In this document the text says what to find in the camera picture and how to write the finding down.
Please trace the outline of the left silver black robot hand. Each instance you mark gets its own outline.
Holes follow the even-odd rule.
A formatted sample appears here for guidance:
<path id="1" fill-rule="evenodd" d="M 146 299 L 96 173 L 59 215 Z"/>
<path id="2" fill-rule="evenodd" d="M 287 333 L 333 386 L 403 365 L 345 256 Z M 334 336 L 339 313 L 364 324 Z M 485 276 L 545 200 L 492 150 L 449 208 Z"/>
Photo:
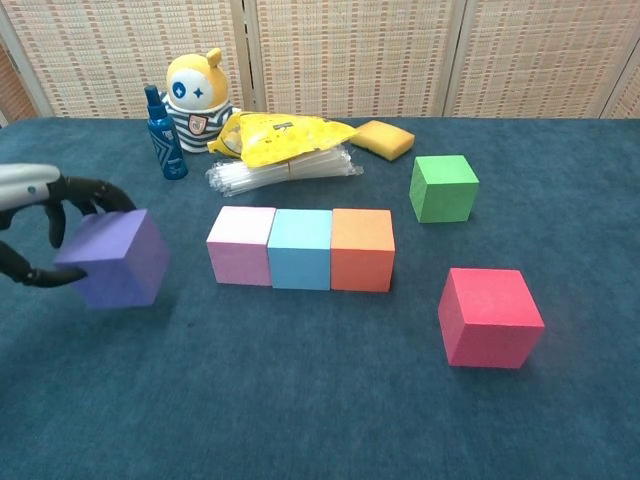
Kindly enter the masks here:
<path id="1" fill-rule="evenodd" d="M 11 227 L 21 210 L 40 205 L 49 221 L 48 238 L 54 248 L 62 246 L 66 231 L 65 201 L 84 216 L 104 212 L 130 212 L 134 202 L 120 187 L 105 180 L 65 176 L 50 164 L 11 163 L 1 166 L 1 229 Z M 87 276 L 79 267 L 63 270 L 35 268 L 6 242 L 1 243 L 1 273 L 14 282 L 36 288 L 57 288 Z"/>

